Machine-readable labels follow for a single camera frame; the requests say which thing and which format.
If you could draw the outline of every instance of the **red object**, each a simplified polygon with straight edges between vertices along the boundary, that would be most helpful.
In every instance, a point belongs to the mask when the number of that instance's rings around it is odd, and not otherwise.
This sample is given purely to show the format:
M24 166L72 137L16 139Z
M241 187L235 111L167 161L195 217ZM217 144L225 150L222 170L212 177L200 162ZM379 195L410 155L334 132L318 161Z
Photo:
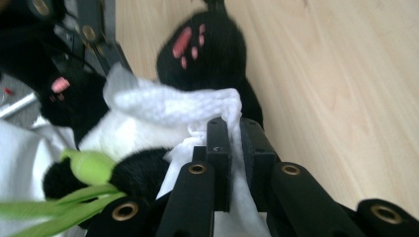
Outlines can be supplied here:
M5 88L4 89L4 93L6 93L7 95L12 95L12 90L10 90L9 88Z

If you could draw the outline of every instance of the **black plush toy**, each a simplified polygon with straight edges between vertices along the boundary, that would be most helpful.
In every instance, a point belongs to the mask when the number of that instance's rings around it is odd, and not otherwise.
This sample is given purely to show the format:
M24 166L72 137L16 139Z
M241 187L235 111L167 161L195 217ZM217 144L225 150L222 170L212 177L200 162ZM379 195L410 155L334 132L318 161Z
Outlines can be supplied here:
M243 35L223 1L206 3L207 11L182 24L163 45L156 65L159 80L182 91L234 88L243 116L262 125L262 110L245 74ZM57 74L37 90L42 115L54 125L71 127L80 150L104 152L117 161L109 183L152 205L169 165L163 156L189 133L184 127L157 127L110 110L103 96L105 85L106 79L95 73ZM126 129L125 124L139 130ZM48 169L42 186L46 198L59 199L87 184L76 178L70 160L64 158Z

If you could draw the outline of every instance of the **white fabric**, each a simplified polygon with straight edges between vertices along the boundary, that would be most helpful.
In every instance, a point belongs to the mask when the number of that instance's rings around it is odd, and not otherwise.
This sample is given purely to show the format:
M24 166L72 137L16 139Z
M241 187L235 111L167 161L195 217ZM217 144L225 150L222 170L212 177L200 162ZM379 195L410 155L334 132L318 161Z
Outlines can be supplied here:
M64 147L74 147L69 129L51 125L23 129L0 119L0 201L43 200L43 174ZM0 236L36 223L0 217ZM75 227L58 236L84 236L84 231Z
M207 122L222 117L227 123L233 155L232 196L230 213L218 212L215 216L214 236L270 236L247 186L241 148L241 102L236 90L181 92L135 78L116 65L108 76L104 98L113 111L164 126L188 127L191 136L165 157L171 164L160 196L173 189L180 168L192 160L194 146L206 145Z

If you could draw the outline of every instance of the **wooden surface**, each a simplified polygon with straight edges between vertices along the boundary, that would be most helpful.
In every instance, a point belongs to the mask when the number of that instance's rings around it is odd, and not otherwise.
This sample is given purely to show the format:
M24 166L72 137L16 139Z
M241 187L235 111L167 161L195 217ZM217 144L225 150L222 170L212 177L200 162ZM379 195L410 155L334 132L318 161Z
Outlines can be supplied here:
M336 201L394 202L419 218L419 1L226 0L247 73L283 161ZM137 76L195 0L117 1L117 40Z

